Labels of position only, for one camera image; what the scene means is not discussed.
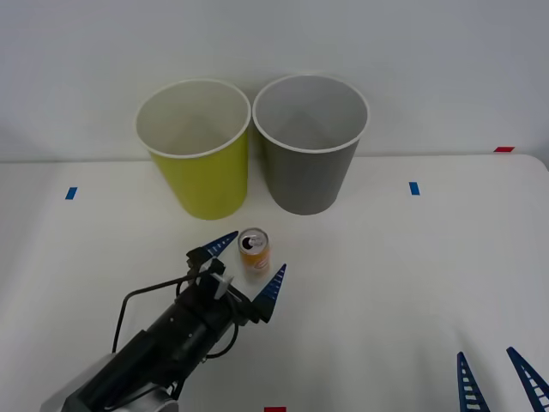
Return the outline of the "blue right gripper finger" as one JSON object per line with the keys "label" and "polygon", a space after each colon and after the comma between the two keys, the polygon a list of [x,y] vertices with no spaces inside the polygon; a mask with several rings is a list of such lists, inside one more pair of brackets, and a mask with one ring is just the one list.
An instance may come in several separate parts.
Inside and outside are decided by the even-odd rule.
{"label": "blue right gripper finger", "polygon": [[457,384],[460,411],[478,411],[479,404],[475,395],[475,382],[463,352],[459,352],[457,359]]}
{"label": "blue right gripper finger", "polygon": [[548,383],[512,347],[506,349],[534,412],[548,412]]}

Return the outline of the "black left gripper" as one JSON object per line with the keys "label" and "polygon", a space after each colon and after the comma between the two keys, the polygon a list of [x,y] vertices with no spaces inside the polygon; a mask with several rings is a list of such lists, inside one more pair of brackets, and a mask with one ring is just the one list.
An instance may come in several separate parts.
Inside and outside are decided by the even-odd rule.
{"label": "black left gripper", "polygon": [[[197,247],[186,254],[189,276],[197,276],[238,237],[234,231]],[[183,288],[178,284],[175,303],[199,318],[211,330],[226,330],[231,324],[245,325],[264,322],[272,318],[285,278],[287,265],[283,264],[252,302],[236,288],[229,289],[219,298],[215,293],[217,281],[193,281]]]}

